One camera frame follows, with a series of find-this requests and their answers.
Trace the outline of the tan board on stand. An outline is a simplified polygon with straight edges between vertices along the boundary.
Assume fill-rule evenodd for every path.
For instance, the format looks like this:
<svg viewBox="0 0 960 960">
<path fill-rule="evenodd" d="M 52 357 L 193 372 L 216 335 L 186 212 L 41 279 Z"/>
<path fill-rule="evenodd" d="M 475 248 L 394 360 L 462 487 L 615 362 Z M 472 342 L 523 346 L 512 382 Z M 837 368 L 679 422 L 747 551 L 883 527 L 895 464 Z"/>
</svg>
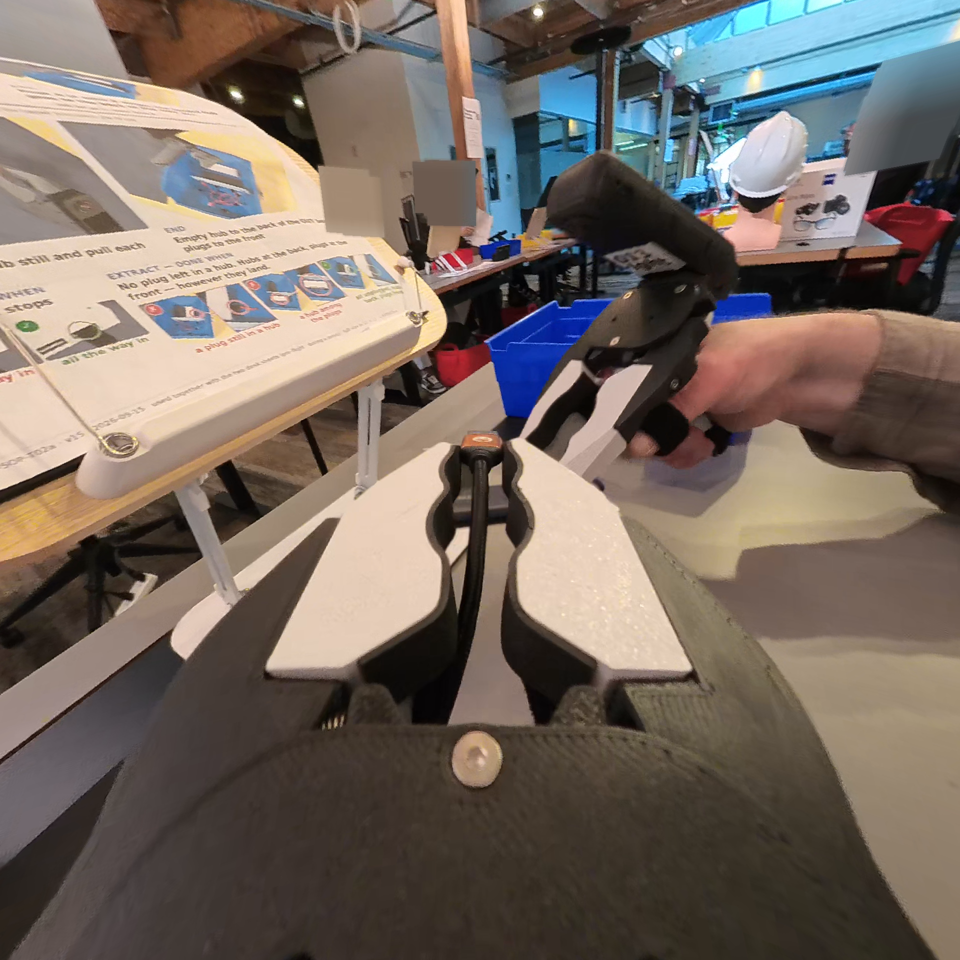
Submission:
<svg viewBox="0 0 960 960">
<path fill-rule="evenodd" d="M 548 179 L 546 186 L 543 187 L 538 197 L 536 205 L 529 211 L 530 215 L 526 222 L 524 235 L 532 241 L 540 238 L 546 228 L 548 200 L 557 179 L 557 175 L 553 175 Z"/>
<path fill-rule="evenodd" d="M 427 273 L 460 273 L 474 264 L 474 248 L 455 226 L 432 226 L 417 211 L 413 195 L 401 198 L 401 232 L 407 256 L 417 270 Z"/>
</svg>

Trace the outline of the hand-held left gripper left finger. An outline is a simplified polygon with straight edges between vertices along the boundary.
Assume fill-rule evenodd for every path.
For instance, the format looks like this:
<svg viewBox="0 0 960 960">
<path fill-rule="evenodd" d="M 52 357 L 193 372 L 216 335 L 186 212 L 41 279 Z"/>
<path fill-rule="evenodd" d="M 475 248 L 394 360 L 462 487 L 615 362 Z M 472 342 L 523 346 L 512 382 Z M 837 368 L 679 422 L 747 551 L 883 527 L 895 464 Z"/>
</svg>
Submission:
<svg viewBox="0 0 960 960">
<path fill-rule="evenodd" d="M 337 523 L 266 660 L 266 676 L 378 685 L 404 718 L 453 663 L 457 603 L 448 546 L 458 447 L 439 442 L 362 493 Z"/>
</svg>

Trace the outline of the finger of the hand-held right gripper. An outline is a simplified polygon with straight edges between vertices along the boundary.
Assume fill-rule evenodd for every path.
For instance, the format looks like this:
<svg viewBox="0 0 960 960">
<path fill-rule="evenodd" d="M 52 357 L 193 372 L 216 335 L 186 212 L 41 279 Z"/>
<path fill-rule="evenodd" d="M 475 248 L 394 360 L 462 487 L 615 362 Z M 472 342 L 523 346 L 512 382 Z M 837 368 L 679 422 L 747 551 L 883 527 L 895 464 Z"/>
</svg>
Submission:
<svg viewBox="0 0 960 960">
<path fill-rule="evenodd" d="M 584 361 L 562 366 L 535 402 L 519 437 L 556 460 L 578 460 L 593 439 L 601 388 L 599 373 Z"/>
<path fill-rule="evenodd" d="M 628 441 L 617 424 L 649 377 L 652 366 L 635 364 L 619 369 L 600 386 L 590 417 L 574 430 L 560 463 L 585 481 L 601 479 L 618 460 Z"/>
</svg>

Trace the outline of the black pole disc top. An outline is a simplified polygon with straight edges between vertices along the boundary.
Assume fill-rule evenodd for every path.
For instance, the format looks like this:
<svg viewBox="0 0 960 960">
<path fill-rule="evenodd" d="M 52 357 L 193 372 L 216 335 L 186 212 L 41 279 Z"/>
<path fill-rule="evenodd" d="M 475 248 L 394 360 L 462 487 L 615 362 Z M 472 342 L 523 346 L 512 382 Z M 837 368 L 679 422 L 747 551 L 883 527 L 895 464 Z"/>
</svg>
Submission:
<svg viewBox="0 0 960 960">
<path fill-rule="evenodd" d="M 628 44 L 631 32 L 630 26 L 606 26 L 574 39 L 569 47 L 576 57 L 595 58 L 595 152 L 613 150 L 619 50 Z"/>
</svg>

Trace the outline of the person's right forearm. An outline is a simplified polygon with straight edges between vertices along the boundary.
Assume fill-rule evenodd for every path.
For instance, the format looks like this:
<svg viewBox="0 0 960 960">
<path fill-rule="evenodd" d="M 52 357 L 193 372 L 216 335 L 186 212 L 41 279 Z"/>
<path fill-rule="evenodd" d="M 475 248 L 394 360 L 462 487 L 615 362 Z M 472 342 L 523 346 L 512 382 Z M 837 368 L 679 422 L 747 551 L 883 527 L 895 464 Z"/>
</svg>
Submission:
<svg viewBox="0 0 960 960">
<path fill-rule="evenodd" d="M 880 346 L 858 400 L 830 434 L 800 433 L 842 469 L 907 475 L 917 494 L 959 514 L 959 324 L 870 310 Z"/>
</svg>

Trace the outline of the black usb cable orange plugs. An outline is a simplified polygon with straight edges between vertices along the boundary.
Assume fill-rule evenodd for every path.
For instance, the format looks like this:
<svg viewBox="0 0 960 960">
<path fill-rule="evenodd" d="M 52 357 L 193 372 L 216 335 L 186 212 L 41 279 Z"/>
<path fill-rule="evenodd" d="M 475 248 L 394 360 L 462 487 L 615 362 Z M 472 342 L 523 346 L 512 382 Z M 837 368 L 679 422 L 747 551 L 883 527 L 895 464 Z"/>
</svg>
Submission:
<svg viewBox="0 0 960 960">
<path fill-rule="evenodd" d="M 450 720 L 472 651 L 486 568 L 490 474 L 502 460 L 502 453 L 502 440 L 492 433 L 470 433 L 461 443 L 461 459 L 469 468 L 471 477 L 471 504 L 458 611 L 457 651 L 445 681 L 444 705 L 440 710 L 443 722 Z"/>
</svg>

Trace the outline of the red office chair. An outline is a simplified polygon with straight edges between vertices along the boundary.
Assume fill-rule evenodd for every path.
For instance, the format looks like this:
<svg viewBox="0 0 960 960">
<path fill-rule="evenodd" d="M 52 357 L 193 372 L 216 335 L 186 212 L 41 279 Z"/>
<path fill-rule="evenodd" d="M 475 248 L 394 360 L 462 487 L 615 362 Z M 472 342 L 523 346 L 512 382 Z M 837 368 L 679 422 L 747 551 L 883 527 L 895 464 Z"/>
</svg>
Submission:
<svg viewBox="0 0 960 960">
<path fill-rule="evenodd" d="M 925 316 L 935 313 L 959 239 L 958 214 L 900 203 L 871 210 L 867 220 L 900 244 L 879 275 L 875 305 Z"/>
</svg>

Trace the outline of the black office chair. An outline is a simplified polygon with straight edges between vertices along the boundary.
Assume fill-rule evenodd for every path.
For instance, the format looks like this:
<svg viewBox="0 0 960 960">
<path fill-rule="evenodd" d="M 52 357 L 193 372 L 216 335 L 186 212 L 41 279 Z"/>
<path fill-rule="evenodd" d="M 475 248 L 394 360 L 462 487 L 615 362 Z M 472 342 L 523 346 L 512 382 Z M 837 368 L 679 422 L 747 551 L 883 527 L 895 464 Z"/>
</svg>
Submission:
<svg viewBox="0 0 960 960">
<path fill-rule="evenodd" d="M 26 637 L 18 628 L 18 622 L 76 580 L 82 581 L 86 594 L 86 632 L 91 634 L 100 629 L 106 620 L 112 618 L 111 607 L 116 601 L 110 598 L 110 592 L 125 590 L 135 577 L 146 573 L 129 566 L 129 559 L 181 556 L 196 552 L 195 545 L 169 546 L 144 540 L 169 525 L 175 531 L 186 531 L 186 521 L 169 514 L 149 523 L 121 525 L 104 534 L 91 534 L 81 539 L 67 553 L 66 561 L 61 566 L 11 611 L 2 615 L 2 647 L 13 649 L 25 642 Z"/>
</svg>

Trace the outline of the person's right hand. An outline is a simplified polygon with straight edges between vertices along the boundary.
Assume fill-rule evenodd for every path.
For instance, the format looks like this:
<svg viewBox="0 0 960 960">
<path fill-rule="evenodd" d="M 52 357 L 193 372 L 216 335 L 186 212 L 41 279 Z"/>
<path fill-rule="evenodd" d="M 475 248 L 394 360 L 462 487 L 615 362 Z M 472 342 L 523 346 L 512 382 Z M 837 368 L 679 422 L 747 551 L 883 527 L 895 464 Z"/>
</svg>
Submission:
<svg viewBox="0 0 960 960">
<path fill-rule="evenodd" d="M 836 313 L 757 318 L 714 325 L 704 337 L 689 382 L 670 400 L 689 424 L 672 453 L 638 432 L 633 459 L 658 456 L 690 469 L 714 455 L 714 444 L 695 422 L 708 418 L 736 433 L 774 422 L 834 442 L 875 370 L 884 322 L 878 313 Z"/>
</svg>

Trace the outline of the white power strip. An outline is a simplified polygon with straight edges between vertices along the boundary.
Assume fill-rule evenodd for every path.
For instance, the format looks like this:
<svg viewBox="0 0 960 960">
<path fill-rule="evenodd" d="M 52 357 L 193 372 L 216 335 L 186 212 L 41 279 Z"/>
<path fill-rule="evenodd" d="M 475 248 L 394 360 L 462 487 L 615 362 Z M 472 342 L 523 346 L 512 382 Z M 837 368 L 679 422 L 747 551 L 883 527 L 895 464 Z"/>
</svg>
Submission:
<svg viewBox="0 0 960 960">
<path fill-rule="evenodd" d="M 131 609 L 141 599 L 148 596 L 157 587 L 159 582 L 160 576 L 158 574 L 141 573 L 138 577 L 134 577 L 125 589 L 110 591 L 108 594 L 109 598 L 112 601 L 116 601 L 110 608 L 111 617 L 117 618 Z"/>
</svg>

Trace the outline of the wooden post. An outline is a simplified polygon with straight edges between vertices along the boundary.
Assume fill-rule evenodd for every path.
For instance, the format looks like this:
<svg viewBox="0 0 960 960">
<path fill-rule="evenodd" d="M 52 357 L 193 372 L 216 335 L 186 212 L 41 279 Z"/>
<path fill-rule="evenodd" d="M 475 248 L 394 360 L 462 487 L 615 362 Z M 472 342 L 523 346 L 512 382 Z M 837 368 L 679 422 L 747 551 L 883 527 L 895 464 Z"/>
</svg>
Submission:
<svg viewBox="0 0 960 960">
<path fill-rule="evenodd" d="M 482 113 L 474 95 L 474 65 L 466 2 L 436 1 L 435 10 L 455 156 L 459 161 L 473 164 L 476 207 L 486 211 Z"/>
</svg>

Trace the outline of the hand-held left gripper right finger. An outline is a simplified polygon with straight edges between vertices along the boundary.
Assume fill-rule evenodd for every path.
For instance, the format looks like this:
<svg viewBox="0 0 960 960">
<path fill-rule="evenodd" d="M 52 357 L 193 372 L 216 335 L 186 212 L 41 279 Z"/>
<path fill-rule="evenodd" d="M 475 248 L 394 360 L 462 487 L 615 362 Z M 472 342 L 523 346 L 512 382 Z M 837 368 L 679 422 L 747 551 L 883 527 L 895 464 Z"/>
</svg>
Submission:
<svg viewBox="0 0 960 960">
<path fill-rule="evenodd" d="M 502 483 L 513 552 L 501 648 L 536 721 L 573 688 L 603 702 L 633 683 L 684 682 L 693 666 L 618 507 L 517 438 Z"/>
</svg>

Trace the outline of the pink object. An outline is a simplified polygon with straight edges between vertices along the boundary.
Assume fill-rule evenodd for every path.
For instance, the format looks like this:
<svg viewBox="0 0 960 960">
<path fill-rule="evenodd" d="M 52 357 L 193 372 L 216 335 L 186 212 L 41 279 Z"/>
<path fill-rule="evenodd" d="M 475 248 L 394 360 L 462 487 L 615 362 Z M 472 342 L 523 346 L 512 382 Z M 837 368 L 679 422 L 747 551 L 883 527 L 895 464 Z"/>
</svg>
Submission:
<svg viewBox="0 0 960 960">
<path fill-rule="evenodd" d="M 735 208 L 735 219 L 723 230 L 726 241 L 740 254 L 754 254 L 773 250 L 782 239 L 779 199 L 762 209 L 745 205 L 746 197 L 740 198 Z"/>
</svg>

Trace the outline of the red fabric bin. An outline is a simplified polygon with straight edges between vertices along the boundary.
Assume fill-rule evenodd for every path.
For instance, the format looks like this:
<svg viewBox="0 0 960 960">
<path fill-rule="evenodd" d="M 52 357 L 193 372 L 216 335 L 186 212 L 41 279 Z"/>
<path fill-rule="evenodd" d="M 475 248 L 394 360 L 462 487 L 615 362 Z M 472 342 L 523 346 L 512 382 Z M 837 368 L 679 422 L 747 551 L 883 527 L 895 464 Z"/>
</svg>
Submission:
<svg viewBox="0 0 960 960">
<path fill-rule="evenodd" d="M 438 380 L 447 389 L 457 386 L 491 363 L 486 342 L 463 348 L 450 342 L 440 343 L 433 350 L 433 358 Z"/>
</svg>

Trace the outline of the blue plastic bin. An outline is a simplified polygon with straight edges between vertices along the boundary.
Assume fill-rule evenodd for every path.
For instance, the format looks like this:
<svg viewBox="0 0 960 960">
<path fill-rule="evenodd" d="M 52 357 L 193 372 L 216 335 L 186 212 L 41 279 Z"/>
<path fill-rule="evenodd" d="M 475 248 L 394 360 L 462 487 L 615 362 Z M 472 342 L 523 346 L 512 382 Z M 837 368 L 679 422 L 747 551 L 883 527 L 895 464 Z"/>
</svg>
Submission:
<svg viewBox="0 0 960 960">
<path fill-rule="evenodd" d="M 529 417 L 567 350 L 611 303 L 608 298 L 576 299 L 570 306 L 552 302 L 487 341 L 507 417 Z"/>
</svg>

